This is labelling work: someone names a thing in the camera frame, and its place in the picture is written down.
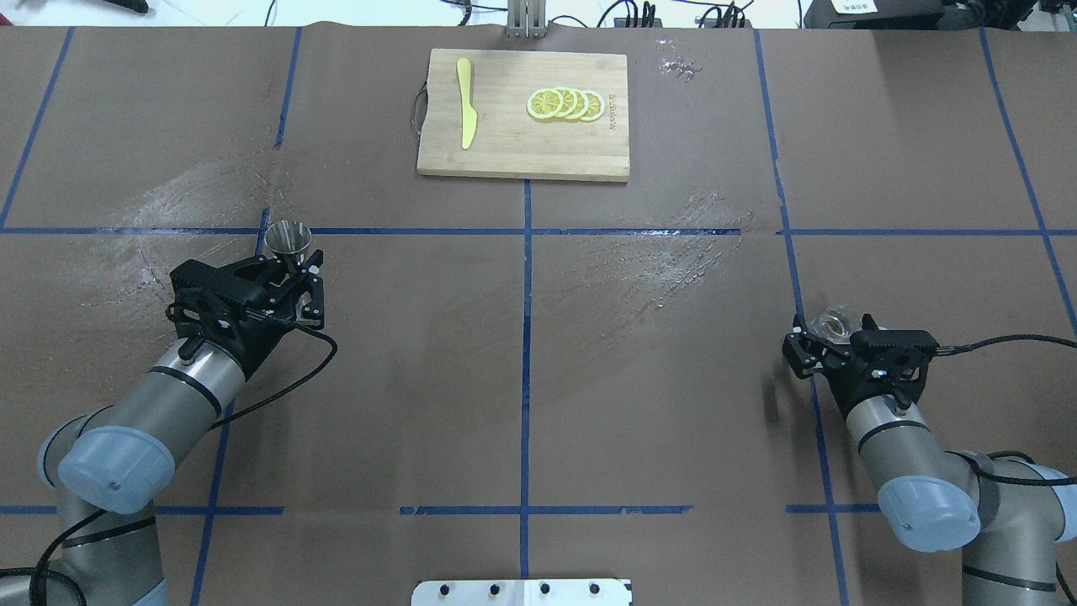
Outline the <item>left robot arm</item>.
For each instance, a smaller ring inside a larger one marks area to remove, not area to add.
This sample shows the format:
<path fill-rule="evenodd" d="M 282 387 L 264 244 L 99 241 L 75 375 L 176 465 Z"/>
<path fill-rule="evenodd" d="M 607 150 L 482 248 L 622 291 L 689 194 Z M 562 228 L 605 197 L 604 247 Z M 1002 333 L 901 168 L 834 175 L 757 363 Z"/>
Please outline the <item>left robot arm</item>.
<path fill-rule="evenodd" d="M 323 253 L 276 253 L 170 274 L 177 341 L 118 403 L 64 423 L 37 467 L 62 531 L 3 569 L 4 605 L 166 605 L 154 498 L 289 332 L 324 338 Z"/>

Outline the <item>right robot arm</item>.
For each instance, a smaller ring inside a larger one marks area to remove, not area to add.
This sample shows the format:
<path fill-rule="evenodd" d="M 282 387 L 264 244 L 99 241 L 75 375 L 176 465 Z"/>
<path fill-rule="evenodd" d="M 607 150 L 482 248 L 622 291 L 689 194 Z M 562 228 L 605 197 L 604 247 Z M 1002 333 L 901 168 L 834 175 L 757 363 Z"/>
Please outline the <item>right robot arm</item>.
<path fill-rule="evenodd" d="M 1074 540 L 1074 478 L 1011 451 L 947 451 L 920 414 L 931 361 L 970 350 L 841 311 L 796 315 L 782 348 L 800 379 L 826 380 L 896 539 L 961 551 L 965 605 L 1073 605 L 1057 548 Z"/>

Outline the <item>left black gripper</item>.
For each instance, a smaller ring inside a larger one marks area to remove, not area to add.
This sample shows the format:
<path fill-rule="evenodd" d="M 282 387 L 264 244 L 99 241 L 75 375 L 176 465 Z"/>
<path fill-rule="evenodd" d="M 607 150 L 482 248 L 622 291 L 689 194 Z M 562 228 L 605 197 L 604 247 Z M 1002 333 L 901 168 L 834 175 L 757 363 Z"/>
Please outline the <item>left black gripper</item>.
<path fill-rule="evenodd" d="M 166 309 L 178 338 L 225 350 L 243 371 L 257 371 L 281 338 L 297 327 L 326 326 L 326 292 L 320 276 L 323 252 L 290 273 L 265 256 L 228 265 L 190 258 L 169 274 L 174 301 Z"/>

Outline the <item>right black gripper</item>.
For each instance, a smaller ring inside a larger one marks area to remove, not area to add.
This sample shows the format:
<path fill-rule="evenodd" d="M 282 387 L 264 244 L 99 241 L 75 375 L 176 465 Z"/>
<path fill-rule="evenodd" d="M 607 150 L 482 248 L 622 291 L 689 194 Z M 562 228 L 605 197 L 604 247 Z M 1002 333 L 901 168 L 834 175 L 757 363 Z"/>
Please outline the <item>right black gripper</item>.
<path fill-rule="evenodd" d="M 861 332 L 881 330 L 872 314 L 861 318 Z M 875 396 L 892 396 L 905 411 L 920 401 L 926 387 L 931 358 L 918 350 L 892 350 L 875 358 L 863 358 L 851 346 L 835 346 L 810 332 L 803 315 L 793 316 L 782 354 L 793 375 L 805 380 L 823 375 L 840 412 L 850 413 L 857 404 Z"/>

